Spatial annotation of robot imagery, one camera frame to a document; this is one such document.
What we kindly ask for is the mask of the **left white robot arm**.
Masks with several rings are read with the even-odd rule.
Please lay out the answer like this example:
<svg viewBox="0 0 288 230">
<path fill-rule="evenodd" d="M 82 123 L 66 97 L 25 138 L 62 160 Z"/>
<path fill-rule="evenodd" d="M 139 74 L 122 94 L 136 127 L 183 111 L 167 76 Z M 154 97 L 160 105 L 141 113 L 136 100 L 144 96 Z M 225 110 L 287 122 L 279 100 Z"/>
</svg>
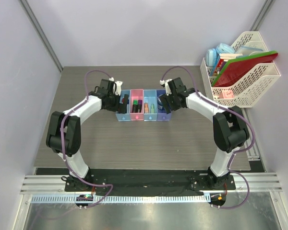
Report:
<svg viewBox="0 0 288 230">
<path fill-rule="evenodd" d="M 69 169 L 69 178 L 82 191 L 88 191 L 95 184 L 80 153 L 81 126 L 100 110 L 125 111 L 126 105 L 120 103 L 122 85 L 122 81 L 114 78 L 102 79 L 94 91 L 86 91 L 85 98 L 77 105 L 64 112 L 55 111 L 50 116 L 46 146 L 62 158 Z"/>
</svg>

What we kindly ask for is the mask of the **purple capped black highlighter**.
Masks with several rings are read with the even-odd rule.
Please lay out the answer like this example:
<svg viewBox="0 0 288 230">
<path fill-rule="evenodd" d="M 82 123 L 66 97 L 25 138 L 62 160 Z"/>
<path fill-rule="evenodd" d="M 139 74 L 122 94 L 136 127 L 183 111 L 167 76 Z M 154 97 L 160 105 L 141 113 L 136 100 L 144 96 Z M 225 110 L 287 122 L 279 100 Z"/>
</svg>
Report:
<svg viewBox="0 0 288 230">
<path fill-rule="evenodd" d="M 138 113 L 142 112 L 142 104 L 143 104 L 143 101 L 142 100 L 138 100 L 138 105 L 137 105 L 137 112 Z"/>
</svg>

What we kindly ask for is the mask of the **pink plastic drawer box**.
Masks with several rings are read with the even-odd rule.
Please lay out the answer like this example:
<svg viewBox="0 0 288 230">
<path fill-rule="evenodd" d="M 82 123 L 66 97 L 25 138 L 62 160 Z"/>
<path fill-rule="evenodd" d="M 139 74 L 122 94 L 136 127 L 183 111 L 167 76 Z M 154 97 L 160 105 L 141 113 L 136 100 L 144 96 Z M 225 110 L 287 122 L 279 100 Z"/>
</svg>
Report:
<svg viewBox="0 0 288 230">
<path fill-rule="evenodd" d="M 144 120 L 144 91 L 132 89 L 130 94 L 130 116 L 132 121 Z"/>
</svg>

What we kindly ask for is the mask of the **blue round tape dispenser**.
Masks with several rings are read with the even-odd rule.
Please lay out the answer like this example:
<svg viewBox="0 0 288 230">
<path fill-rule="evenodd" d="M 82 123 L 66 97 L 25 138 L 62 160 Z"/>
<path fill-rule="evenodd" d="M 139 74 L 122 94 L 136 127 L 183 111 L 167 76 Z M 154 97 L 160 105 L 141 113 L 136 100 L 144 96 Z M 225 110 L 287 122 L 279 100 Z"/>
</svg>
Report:
<svg viewBox="0 0 288 230">
<path fill-rule="evenodd" d="M 159 95 L 157 97 L 157 106 L 158 106 L 158 110 L 163 110 L 164 109 L 163 103 L 161 101 L 161 95 Z"/>
</svg>

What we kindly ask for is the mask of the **green capped black highlighter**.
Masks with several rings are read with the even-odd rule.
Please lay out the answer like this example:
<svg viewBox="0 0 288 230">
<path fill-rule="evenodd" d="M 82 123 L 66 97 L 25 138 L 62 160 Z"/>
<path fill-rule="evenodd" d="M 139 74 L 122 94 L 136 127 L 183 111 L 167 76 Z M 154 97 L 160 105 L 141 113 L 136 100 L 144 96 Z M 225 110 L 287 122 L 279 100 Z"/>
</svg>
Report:
<svg viewBox="0 0 288 230">
<path fill-rule="evenodd" d="M 138 105 L 138 100 L 133 100 L 133 102 L 132 102 L 132 113 L 138 113 L 137 112 L 137 105 Z"/>
</svg>

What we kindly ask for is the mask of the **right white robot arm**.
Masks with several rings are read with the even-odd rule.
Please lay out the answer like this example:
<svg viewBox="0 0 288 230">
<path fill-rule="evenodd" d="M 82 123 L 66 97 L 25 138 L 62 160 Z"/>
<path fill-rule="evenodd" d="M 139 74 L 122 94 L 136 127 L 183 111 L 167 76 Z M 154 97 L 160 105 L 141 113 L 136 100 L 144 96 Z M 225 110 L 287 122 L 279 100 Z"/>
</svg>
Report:
<svg viewBox="0 0 288 230">
<path fill-rule="evenodd" d="M 237 106 L 228 108 L 216 104 L 195 88 L 187 89 L 181 78 L 160 80 L 160 85 L 166 91 L 160 95 L 166 113 L 188 108 L 212 122 L 217 149 L 207 170 L 206 183 L 211 189 L 222 188 L 229 178 L 236 153 L 250 137 L 241 109 Z"/>
</svg>

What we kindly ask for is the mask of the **light blue drawer box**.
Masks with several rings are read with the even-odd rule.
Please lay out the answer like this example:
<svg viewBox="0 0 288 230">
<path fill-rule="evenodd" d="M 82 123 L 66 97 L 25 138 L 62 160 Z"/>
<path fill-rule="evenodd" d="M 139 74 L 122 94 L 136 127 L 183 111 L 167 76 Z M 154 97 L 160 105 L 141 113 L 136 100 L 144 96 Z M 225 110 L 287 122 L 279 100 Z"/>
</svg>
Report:
<svg viewBox="0 0 288 230">
<path fill-rule="evenodd" d="M 144 90 L 144 104 L 148 103 L 149 113 L 144 113 L 144 121 L 156 121 L 157 120 L 157 93 L 156 90 Z M 151 104 L 155 105 L 156 113 L 150 113 Z"/>
<path fill-rule="evenodd" d="M 123 103 L 124 95 L 128 95 L 128 101 L 127 101 L 127 106 L 126 106 L 126 113 L 122 114 L 120 112 L 116 112 L 116 117 L 117 117 L 119 122 L 131 121 L 131 116 L 130 116 L 130 94 L 131 94 L 131 90 L 122 90 L 121 91 L 120 103 Z"/>
</svg>

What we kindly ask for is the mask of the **purple plastic drawer box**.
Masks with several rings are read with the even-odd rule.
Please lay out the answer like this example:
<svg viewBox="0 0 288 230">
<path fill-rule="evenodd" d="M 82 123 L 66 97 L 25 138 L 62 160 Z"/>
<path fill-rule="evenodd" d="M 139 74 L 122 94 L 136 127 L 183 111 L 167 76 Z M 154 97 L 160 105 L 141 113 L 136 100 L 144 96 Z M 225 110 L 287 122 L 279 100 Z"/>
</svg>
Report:
<svg viewBox="0 0 288 230">
<path fill-rule="evenodd" d="M 158 97 L 159 95 L 165 94 L 166 91 L 165 90 L 157 90 L 156 93 L 157 93 L 157 97 Z M 164 109 L 163 110 L 157 109 L 157 121 L 169 121 L 170 119 L 171 119 L 171 113 L 167 114 Z"/>
</svg>

